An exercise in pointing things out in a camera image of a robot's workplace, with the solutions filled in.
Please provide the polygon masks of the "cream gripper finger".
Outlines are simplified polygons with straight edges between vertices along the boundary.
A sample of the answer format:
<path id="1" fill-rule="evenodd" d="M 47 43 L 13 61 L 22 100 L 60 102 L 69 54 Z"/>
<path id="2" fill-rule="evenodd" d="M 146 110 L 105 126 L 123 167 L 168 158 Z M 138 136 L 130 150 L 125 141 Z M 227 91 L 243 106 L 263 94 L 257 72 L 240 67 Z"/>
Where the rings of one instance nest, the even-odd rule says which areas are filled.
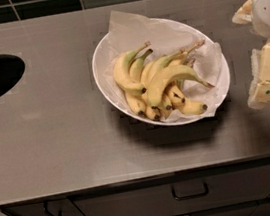
<path id="1" fill-rule="evenodd" d="M 251 82 L 248 106 L 251 109 L 262 109 L 270 103 L 270 39 L 261 50 L 254 49 L 251 53 Z"/>
<path id="2" fill-rule="evenodd" d="M 232 17 L 232 22 L 235 24 L 247 24 L 252 21 L 252 3 L 253 0 L 247 0 Z"/>

